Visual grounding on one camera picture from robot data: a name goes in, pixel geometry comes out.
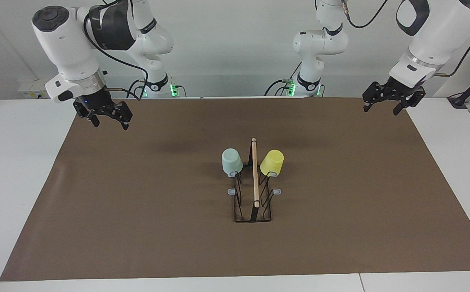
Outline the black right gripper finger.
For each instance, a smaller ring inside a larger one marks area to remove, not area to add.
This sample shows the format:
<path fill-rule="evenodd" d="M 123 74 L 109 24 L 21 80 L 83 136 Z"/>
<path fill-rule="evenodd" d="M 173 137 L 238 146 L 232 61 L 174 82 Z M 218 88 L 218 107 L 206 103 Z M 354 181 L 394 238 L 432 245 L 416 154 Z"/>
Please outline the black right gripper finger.
<path fill-rule="evenodd" d="M 96 111 L 94 110 L 90 110 L 90 111 L 87 111 L 85 114 L 84 114 L 84 117 L 90 121 L 92 123 L 92 125 L 95 127 L 95 128 L 98 128 L 99 125 L 100 125 L 100 121 L 96 115 Z"/>
<path fill-rule="evenodd" d="M 119 102 L 113 105 L 111 118 L 120 122 L 123 130 L 127 131 L 129 128 L 129 123 L 133 118 L 133 113 L 130 111 L 130 108 L 126 102 Z"/>

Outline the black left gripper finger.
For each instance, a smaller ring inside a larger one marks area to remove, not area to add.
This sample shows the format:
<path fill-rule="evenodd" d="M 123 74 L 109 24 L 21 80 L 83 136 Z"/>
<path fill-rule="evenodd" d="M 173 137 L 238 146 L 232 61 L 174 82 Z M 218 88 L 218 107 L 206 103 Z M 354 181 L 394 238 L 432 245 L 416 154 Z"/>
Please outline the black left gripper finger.
<path fill-rule="evenodd" d="M 424 96 L 426 96 L 425 90 L 416 90 L 413 94 L 409 96 L 398 94 L 397 99 L 399 100 L 399 103 L 394 107 L 393 115 L 397 116 L 404 109 L 417 106 L 419 102 L 424 98 Z"/>
<path fill-rule="evenodd" d="M 377 102 L 383 101 L 384 86 L 378 82 L 372 82 L 363 92 L 363 110 L 367 113 L 370 108 Z"/>

